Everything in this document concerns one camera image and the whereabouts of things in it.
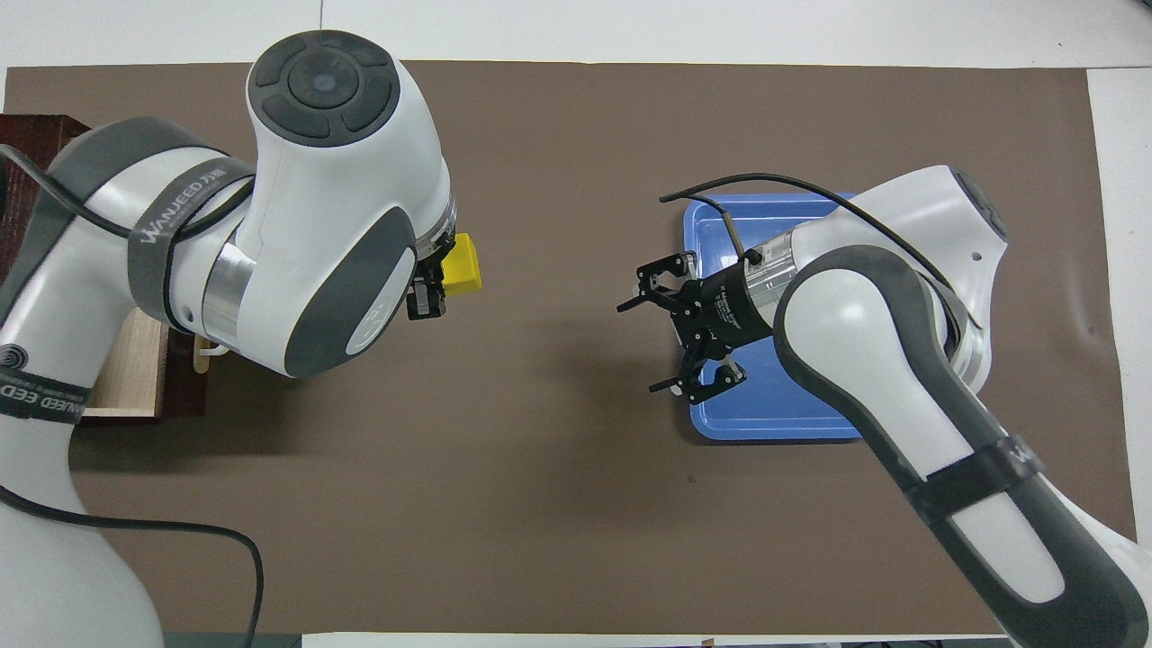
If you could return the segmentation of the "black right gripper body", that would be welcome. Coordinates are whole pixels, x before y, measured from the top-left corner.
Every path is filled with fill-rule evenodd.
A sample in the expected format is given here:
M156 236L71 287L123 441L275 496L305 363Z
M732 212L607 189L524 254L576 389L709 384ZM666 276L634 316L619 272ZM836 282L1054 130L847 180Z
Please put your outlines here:
M772 336L772 324L752 297L748 273L748 263L736 263L680 285L676 299L684 308L676 312L676 336L687 351L720 360Z

